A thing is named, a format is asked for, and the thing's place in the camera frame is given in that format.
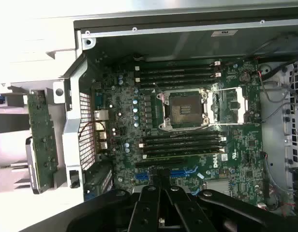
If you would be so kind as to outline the metal disk bay cage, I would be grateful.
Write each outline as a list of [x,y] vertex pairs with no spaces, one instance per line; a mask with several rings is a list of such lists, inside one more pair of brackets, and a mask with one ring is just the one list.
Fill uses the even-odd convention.
[[283,126],[287,162],[290,168],[298,167],[298,62],[288,66],[286,83],[290,85],[290,92],[286,98],[287,106],[283,109]]

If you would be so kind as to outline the long black expansion slot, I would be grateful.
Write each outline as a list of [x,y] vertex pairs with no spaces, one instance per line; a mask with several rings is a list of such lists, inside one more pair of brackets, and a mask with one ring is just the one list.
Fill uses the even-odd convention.
[[145,168],[150,166],[166,166],[166,165],[182,164],[184,162],[185,162],[185,159],[164,159],[164,160],[160,159],[160,160],[137,162],[135,164],[135,167]]

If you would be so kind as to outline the thin metal locking lever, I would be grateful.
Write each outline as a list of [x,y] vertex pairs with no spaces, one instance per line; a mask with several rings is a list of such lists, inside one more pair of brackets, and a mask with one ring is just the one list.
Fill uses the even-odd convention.
[[214,90],[206,90],[206,92],[219,92],[219,91],[227,91],[227,90],[234,90],[237,89],[239,87],[231,87],[231,88],[223,88],[223,89],[214,89]]
[[207,124],[208,127],[211,126],[235,126],[235,125],[248,125],[248,124],[262,124],[265,121],[257,121],[257,122],[246,122],[246,123],[209,123]]

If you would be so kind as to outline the silver chipset heatsink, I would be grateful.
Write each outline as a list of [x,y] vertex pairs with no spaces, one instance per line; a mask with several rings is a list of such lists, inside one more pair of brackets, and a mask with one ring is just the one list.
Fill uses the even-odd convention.
[[226,179],[209,180],[206,182],[206,189],[211,189],[230,196],[229,181]]

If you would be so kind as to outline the CPU socket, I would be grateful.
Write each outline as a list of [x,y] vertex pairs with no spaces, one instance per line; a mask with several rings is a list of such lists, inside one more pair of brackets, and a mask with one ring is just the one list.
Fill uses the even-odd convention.
[[162,104],[158,129],[178,132],[208,127],[208,96],[203,88],[165,90],[157,94],[156,99]]

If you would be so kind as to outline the open black PC case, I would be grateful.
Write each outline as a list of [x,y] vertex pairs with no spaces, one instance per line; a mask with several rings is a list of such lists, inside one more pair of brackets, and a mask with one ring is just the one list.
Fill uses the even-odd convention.
[[[298,62],[298,20],[258,19],[207,26],[93,26],[78,21],[75,28],[76,61],[63,82],[55,84],[55,102],[66,106],[62,138],[68,182],[72,189],[83,191],[84,202],[118,189],[112,163],[99,157],[95,143],[91,87],[103,69],[135,61],[220,58],[227,66],[254,61],[260,72],[265,198],[251,205],[284,218],[298,218],[298,167],[288,165],[283,126],[292,84],[285,78],[288,66]],[[156,232],[186,232],[162,187]]]

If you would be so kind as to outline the green motherboard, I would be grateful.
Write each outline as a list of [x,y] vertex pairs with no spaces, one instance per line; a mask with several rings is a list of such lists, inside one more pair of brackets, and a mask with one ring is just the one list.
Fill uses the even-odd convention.
[[[217,82],[207,85],[140,88],[135,82],[136,77],[143,76],[134,70],[135,66],[165,64],[197,64],[221,61],[218,70],[221,77]],[[250,204],[264,201],[263,164],[260,157],[262,146],[262,124],[235,126],[211,126],[199,130],[166,132],[158,129],[161,119],[161,102],[156,95],[165,90],[203,88],[205,90],[241,87],[248,100],[246,122],[261,121],[260,72],[254,61],[242,61],[240,64],[227,66],[220,58],[192,59],[175,61],[139,61],[107,66],[97,77],[91,87],[93,96],[93,126],[95,143],[100,158],[112,163],[114,186],[129,192],[138,186],[148,185],[149,180],[139,181],[135,174],[148,173],[162,169],[189,170],[198,166],[198,170],[189,177],[171,178],[173,185],[186,188],[196,195],[206,189],[209,180],[226,179],[229,181],[231,197]],[[226,141],[221,144],[224,153],[175,157],[164,159],[142,159],[143,148],[139,148],[143,137],[161,134],[180,134],[197,131],[221,131]],[[166,166],[150,166],[136,168],[137,162],[151,160],[185,159],[182,164]]]

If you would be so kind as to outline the black RAM slot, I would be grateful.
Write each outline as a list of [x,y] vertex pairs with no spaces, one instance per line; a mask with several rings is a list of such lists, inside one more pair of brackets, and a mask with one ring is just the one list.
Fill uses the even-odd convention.
[[134,67],[134,70],[136,72],[141,72],[143,70],[156,70],[156,69],[164,69],[164,68],[177,68],[177,67],[213,67],[215,68],[216,70],[218,70],[221,66],[222,62],[217,60],[217,61],[214,61],[214,62],[211,62],[211,63],[197,63],[197,64],[165,64],[165,65],[155,65],[155,66],[150,66],[149,63],[146,63],[145,65],[143,66],[135,66]]
[[140,72],[143,76],[153,75],[175,75],[175,74],[198,74],[198,73],[214,73],[216,71],[213,67],[177,67],[164,68],[156,70],[143,70]]
[[142,143],[139,143],[138,147],[143,149],[158,149],[163,147],[181,147],[181,146],[210,146],[210,145],[221,145],[226,141],[225,136],[187,136],[187,137],[176,137],[176,138],[164,138],[164,139],[147,139]]
[[193,146],[182,146],[182,147],[161,147],[161,148],[144,148],[145,154],[160,154],[168,152],[185,152],[185,151],[203,151],[211,149],[223,148],[222,145],[193,145]]
[[156,150],[144,152],[142,159],[164,159],[164,158],[175,158],[175,157],[187,157],[187,156],[199,156],[199,155],[210,155],[224,153],[225,148],[206,148],[206,149],[187,149],[187,150]]
[[151,81],[142,82],[139,84],[140,88],[150,88],[154,86],[159,87],[175,87],[175,86],[192,86],[192,85],[207,85],[217,82],[217,79],[205,78],[205,79],[180,79],[180,80],[165,80],[165,81]]
[[140,76],[135,78],[136,83],[141,82],[156,82],[158,80],[186,80],[192,78],[216,78],[221,77],[221,72],[214,72],[214,73],[171,73],[171,74],[156,74],[156,75],[147,75],[147,76]]
[[203,136],[203,137],[224,137],[225,133],[221,131],[197,131],[197,132],[189,132],[189,133],[180,133],[180,134],[161,134],[161,135],[151,135],[143,137],[143,142],[148,141],[155,141],[160,139],[179,139],[184,137],[197,137],[197,136]]

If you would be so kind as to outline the blue expansion slot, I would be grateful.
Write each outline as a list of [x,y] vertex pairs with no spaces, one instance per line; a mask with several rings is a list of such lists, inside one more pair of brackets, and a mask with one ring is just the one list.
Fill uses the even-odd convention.
[[[171,170],[170,171],[170,177],[171,178],[180,178],[180,177],[189,177],[190,174],[195,173],[198,170],[198,166],[195,166],[194,169],[183,169],[183,170]],[[139,181],[149,180],[149,174],[148,173],[138,173],[135,174],[135,179]]]

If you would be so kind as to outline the silver socket cover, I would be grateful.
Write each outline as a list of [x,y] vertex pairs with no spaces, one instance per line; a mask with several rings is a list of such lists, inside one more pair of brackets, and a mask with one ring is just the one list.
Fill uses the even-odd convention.
[[241,87],[234,90],[206,92],[204,123],[244,123],[248,100]]

